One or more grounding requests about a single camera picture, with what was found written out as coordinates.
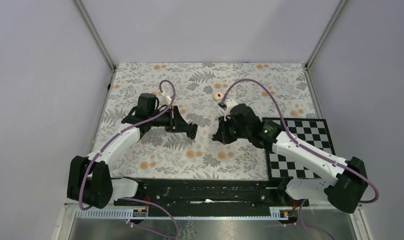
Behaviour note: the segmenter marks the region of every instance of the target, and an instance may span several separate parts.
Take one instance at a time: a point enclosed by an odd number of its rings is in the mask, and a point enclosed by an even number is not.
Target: purple cable
[[[303,218],[302,218],[302,207],[303,207],[303,205],[305,204],[305,202],[306,202],[306,199],[304,199],[304,200],[302,201],[302,203],[300,204],[300,207],[299,207],[299,219],[300,219],[300,224],[302,224],[303,228],[305,229],[305,232],[306,232],[312,239],[317,240],[317,239],[308,231],[308,229],[306,228],[306,224],[303,222]]]
[[[271,227],[274,227],[274,228],[279,228],[279,227],[294,227],[294,226],[302,226],[302,224],[301,223],[296,223],[296,225],[293,223],[293,224],[286,224],[286,225],[282,225],[282,224],[278,224],[278,225],[273,225],[273,226],[271,226]],[[322,227],[320,227],[320,226],[316,226],[316,225],[312,225],[312,224],[308,224],[308,223],[305,223],[305,226],[307,226],[307,227],[309,227],[309,228],[313,228],[313,229],[317,229],[317,230],[320,230],[320,231],[323,231],[325,234],[327,234],[332,240],[336,240],[334,237],[333,237],[333,235],[331,235],[331,233],[329,232],[329,231],[327,231],[326,229],[324,229],[324,228],[322,228]]]
[[[161,233],[161,232],[158,232],[158,231],[156,231],[156,230],[153,230],[153,229],[151,229],[151,228],[148,228],[148,227],[145,227],[145,226],[141,226],[141,225],[139,225],[139,224],[134,224],[133,226],[136,226],[136,227],[138,227],[138,228],[141,228],[141,229],[150,231],[150,232],[152,232],[152,233],[155,233],[155,234],[157,234],[157,235],[160,235],[160,236],[163,236],[163,237],[169,238],[169,239],[177,239],[177,238],[180,236],[180,227],[178,226],[177,220],[175,220],[174,217],[173,217],[166,209],[164,209],[162,206],[157,205],[157,204],[154,203],[154,202],[144,201],[144,200],[135,199],[135,198],[131,198],[131,197],[123,197],[123,198],[121,198],[121,199],[128,200],[128,201],[133,201],[133,202],[138,202],[138,203],[142,203],[142,204],[150,204],[150,205],[153,205],[153,206],[155,206],[155,207],[158,207],[160,210],[162,210],[164,213],[166,213],[166,215],[168,215],[168,217],[170,217],[171,220],[174,222],[175,229],[176,229],[177,233],[175,234],[175,236],[170,236],[170,235],[166,235],[166,234],[163,234],[163,233]]]
[[[364,177],[363,175],[357,173],[355,170],[353,170],[353,169],[351,169],[351,168],[349,168],[349,167],[347,167],[347,166],[345,166],[345,165],[343,165],[343,164],[340,164],[340,163],[338,163],[338,162],[335,162],[335,161],[329,159],[328,157],[323,156],[323,155],[321,155],[321,154],[319,154],[319,153],[317,153],[317,152],[311,150],[310,148],[308,148],[308,147],[306,147],[306,146],[304,146],[304,145],[302,145],[302,144],[299,144],[298,141],[293,137],[292,133],[289,131],[289,128],[287,127],[286,122],[284,121],[283,114],[281,113],[280,108],[278,107],[277,101],[274,99],[274,97],[273,97],[272,94],[268,91],[268,89],[267,89],[266,87],[264,87],[264,85],[262,85],[260,82],[258,82],[258,81],[256,81],[256,80],[253,80],[253,79],[248,79],[248,78],[244,78],[244,79],[240,79],[240,80],[236,81],[235,83],[233,83],[233,84],[227,89],[227,91],[226,91],[225,94],[224,94],[224,98],[222,99],[221,102],[222,102],[222,103],[225,102],[225,99],[227,98],[228,93],[230,92],[230,90],[231,90],[235,85],[237,85],[237,84],[239,84],[239,83],[241,83],[241,82],[245,82],[245,81],[256,83],[256,84],[258,84],[261,88],[263,88],[263,89],[267,92],[267,94],[270,96],[271,100],[274,102],[275,107],[277,108],[278,114],[280,115],[281,124],[283,125],[284,130],[286,131],[286,133],[287,133],[287,135],[289,136],[289,138],[290,138],[292,141],[294,141],[299,147],[305,149],[307,152],[309,152],[309,153],[311,153],[311,154],[313,154],[313,155],[315,155],[315,156],[317,156],[317,157],[319,157],[319,158],[321,158],[321,159],[323,159],[323,160],[325,160],[325,161],[327,161],[327,162],[329,162],[329,163],[331,163],[331,164],[334,164],[334,165],[339,166],[339,167],[341,167],[341,168],[343,168],[343,169],[345,169],[345,170],[348,170],[349,172],[351,172],[352,174],[354,174],[355,176],[357,176],[358,178],[360,178],[361,180],[363,180],[364,182],[366,182],[368,185],[371,186],[371,188],[374,190],[374,194],[375,194],[374,198],[371,199],[371,200],[364,200],[364,201],[361,200],[361,201],[359,201],[360,203],[362,203],[362,204],[370,204],[370,203],[373,203],[373,202],[375,202],[375,201],[378,200],[378,189],[377,189],[376,186],[375,186],[370,180],[368,180],[366,177]]]
[[[90,208],[92,207],[92,206],[84,207],[84,206],[83,206],[83,199],[82,199],[82,198],[83,198],[83,195],[84,195],[85,183],[87,182],[87,176],[88,176],[88,174],[90,173],[90,169],[91,169],[91,167],[93,166],[93,164],[94,164],[94,162],[96,161],[96,159],[97,159],[98,157],[100,157],[100,154],[102,154],[102,153],[104,152],[104,150],[109,146],[109,144],[111,144],[117,137],[119,137],[119,136],[120,136],[121,134],[123,134],[124,132],[126,132],[126,131],[128,131],[128,130],[130,130],[130,129],[132,129],[132,128],[135,128],[135,127],[137,127],[137,126],[140,126],[141,124],[145,124],[145,123],[147,123],[147,122],[150,122],[150,121],[152,121],[152,120],[154,120],[154,119],[160,117],[160,116],[161,116],[162,114],[164,114],[169,108],[171,108],[172,103],[173,103],[174,100],[175,100],[175,87],[174,87],[174,85],[172,84],[172,82],[170,82],[170,81],[168,81],[168,80],[163,80],[163,81],[161,81],[161,82],[159,83],[159,89],[160,89],[161,92],[162,92],[162,83],[164,83],[164,82],[169,83],[169,84],[171,85],[171,87],[172,87],[173,95],[172,95],[172,97],[171,97],[171,103],[169,103],[169,105],[168,105],[163,111],[161,111],[159,114],[157,114],[156,116],[151,117],[151,118],[149,118],[149,119],[147,119],[147,120],[138,122],[138,123],[136,123],[136,124],[134,124],[134,125],[131,125],[131,126],[129,126],[129,127],[126,127],[126,128],[124,128],[122,131],[120,131],[120,133],[115,134],[113,137],[111,137],[111,138],[106,142],[106,144],[103,145],[103,147],[100,149],[100,152],[98,152],[98,153],[94,156],[94,158],[90,161],[90,164],[88,164],[88,167],[87,167],[87,169],[86,169],[86,171],[85,171],[85,174],[84,174],[83,181],[82,181],[82,183],[81,183],[80,195],[79,195],[79,201],[78,201],[81,210],[86,211],[86,210],[88,210],[88,209],[90,209]]]

